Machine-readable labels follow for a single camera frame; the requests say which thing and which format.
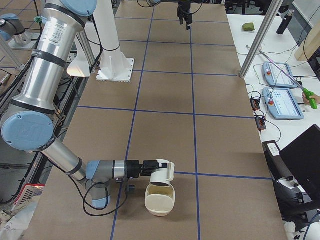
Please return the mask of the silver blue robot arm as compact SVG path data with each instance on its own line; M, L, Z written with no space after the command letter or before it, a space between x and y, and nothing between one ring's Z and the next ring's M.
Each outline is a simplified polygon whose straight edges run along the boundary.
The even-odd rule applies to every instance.
M162 0L146 0L147 6L141 5L139 1L137 1L138 5L143 8L152 8L159 5ZM177 17L179 19L179 24L183 25L186 24L186 29L191 29L191 24L193 23L193 15L195 12L191 11L191 0L178 0L177 1Z
M110 200L110 180L128 180L140 176L167 174L157 181L166 187L174 178L174 167L167 160L83 161L55 135L52 116L59 81L68 53L77 34L84 32L86 19L92 17L98 39L112 47L119 46L112 4L104 0L50 0L44 12L47 21L37 49L32 52L31 69L19 95L11 99L1 119L1 135L11 147L38 151L91 194L91 207L105 209Z

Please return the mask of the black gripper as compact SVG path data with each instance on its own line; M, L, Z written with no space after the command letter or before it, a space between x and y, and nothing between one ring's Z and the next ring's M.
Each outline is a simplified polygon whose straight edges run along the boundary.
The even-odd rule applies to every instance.
M184 16L185 15L185 22L186 22L186 29L191 29L192 24L192 12L191 12L191 0L179 0L178 1L178 8L177 8L177 15L179 18L179 24L184 24Z
M145 160L140 163L139 160L127 160L125 163L126 177L137 179L140 176L151 176L152 172L157 169L167 169L167 162L158 162L156 160Z

